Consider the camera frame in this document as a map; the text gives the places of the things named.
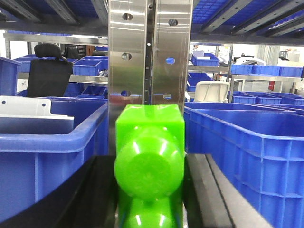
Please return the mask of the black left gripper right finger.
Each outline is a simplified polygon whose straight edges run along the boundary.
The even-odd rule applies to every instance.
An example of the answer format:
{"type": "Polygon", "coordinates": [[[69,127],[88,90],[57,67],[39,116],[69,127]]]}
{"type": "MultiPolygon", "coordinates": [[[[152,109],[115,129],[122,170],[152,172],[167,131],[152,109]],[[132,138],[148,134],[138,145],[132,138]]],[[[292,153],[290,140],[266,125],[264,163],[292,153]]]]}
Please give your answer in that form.
{"type": "Polygon", "coordinates": [[[187,154],[183,187],[185,228],[270,228],[221,172],[210,154],[187,154]]]}

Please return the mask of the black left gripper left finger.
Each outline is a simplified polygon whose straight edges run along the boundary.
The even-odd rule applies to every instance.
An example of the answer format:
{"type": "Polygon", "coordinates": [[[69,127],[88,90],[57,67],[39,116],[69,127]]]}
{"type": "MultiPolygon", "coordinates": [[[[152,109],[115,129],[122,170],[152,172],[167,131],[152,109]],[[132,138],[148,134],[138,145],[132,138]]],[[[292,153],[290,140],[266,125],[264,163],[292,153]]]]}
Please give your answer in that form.
{"type": "Polygon", "coordinates": [[[2,228],[113,228],[118,200],[114,156],[93,156],[42,200],[2,228]]]}

